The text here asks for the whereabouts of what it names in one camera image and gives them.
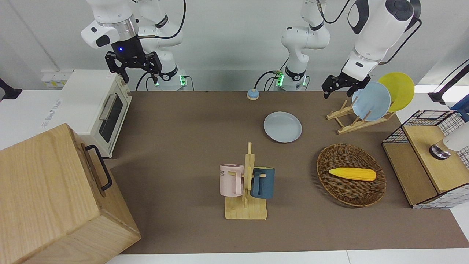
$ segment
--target green indicator light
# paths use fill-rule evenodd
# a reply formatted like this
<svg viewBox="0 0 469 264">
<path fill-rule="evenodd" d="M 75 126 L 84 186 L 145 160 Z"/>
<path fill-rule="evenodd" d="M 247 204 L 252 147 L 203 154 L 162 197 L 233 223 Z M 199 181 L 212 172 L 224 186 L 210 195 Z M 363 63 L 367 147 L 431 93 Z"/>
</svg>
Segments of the green indicator light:
<svg viewBox="0 0 469 264">
<path fill-rule="evenodd" d="M 283 85 L 283 74 L 280 73 L 279 80 L 277 81 L 277 86 L 281 87 Z"/>
<path fill-rule="evenodd" d="M 184 76 L 180 75 L 179 80 L 181 81 L 182 86 L 186 85 L 186 79 L 184 78 Z"/>
</svg>

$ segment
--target plate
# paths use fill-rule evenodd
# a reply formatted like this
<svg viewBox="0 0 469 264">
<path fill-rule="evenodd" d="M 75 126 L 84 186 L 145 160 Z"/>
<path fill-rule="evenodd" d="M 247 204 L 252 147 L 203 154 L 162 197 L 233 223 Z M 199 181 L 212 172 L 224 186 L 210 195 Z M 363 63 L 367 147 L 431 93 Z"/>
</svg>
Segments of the plate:
<svg viewBox="0 0 469 264">
<path fill-rule="evenodd" d="M 386 86 L 391 95 L 393 104 L 389 108 L 389 112 L 404 109 L 414 98 L 414 81 L 405 73 L 390 72 L 381 77 L 378 82 Z"/>
<path fill-rule="evenodd" d="M 366 121 L 376 121 L 388 112 L 391 95 L 383 84 L 369 82 L 363 90 L 358 90 L 353 94 L 352 102 L 355 102 L 352 109 L 358 117 L 364 120 L 371 111 Z"/>
<path fill-rule="evenodd" d="M 297 140 L 302 131 L 298 118 L 287 112 L 274 112 L 264 120 L 264 130 L 267 135 L 281 143 Z"/>
</svg>

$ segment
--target blue mug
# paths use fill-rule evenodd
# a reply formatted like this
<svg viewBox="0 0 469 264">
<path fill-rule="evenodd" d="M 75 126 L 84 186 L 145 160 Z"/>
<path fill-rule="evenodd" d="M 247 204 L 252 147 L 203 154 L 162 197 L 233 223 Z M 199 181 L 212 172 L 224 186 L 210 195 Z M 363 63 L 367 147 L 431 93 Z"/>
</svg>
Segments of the blue mug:
<svg viewBox="0 0 469 264">
<path fill-rule="evenodd" d="M 269 167 L 254 167 L 253 174 L 251 196 L 261 199 L 271 199 L 273 197 L 275 169 Z"/>
</svg>

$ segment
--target brown table surface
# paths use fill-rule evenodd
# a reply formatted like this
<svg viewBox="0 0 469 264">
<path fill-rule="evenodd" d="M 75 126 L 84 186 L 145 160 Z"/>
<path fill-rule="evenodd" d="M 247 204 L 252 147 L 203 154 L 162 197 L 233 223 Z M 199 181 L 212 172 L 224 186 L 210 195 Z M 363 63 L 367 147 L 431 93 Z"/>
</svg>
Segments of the brown table surface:
<svg viewBox="0 0 469 264">
<path fill-rule="evenodd" d="M 344 135 L 325 115 L 346 99 L 335 92 L 133 92 L 112 169 L 142 239 L 124 254 L 465 248 L 469 243 L 449 210 L 411 209 L 381 147 L 399 121 Z M 267 137 L 264 118 L 295 115 L 301 137 L 280 144 Z M 341 117 L 343 123 L 353 116 Z M 253 143 L 256 165 L 275 167 L 274 197 L 265 221 L 225 220 L 219 165 L 244 163 Z M 338 205 L 318 185 L 319 152 L 348 143 L 383 168 L 387 190 L 370 207 Z"/>
</svg>

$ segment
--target yellow plate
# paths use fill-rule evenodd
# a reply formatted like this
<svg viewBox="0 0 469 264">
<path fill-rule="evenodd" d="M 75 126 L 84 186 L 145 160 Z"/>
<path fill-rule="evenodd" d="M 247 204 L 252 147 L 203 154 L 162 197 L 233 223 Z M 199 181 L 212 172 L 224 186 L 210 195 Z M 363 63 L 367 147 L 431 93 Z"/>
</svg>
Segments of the yellow plate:
<svg viewBox="0 0 469 264">
<path fill-rule="evenodd" d="M 378 82 L 386 86 L 391 95 L 389 112 L 404 109 L 414 98 L 414 82 L 405 73 L 391 72 L 381 77 Z"/>
</svg>

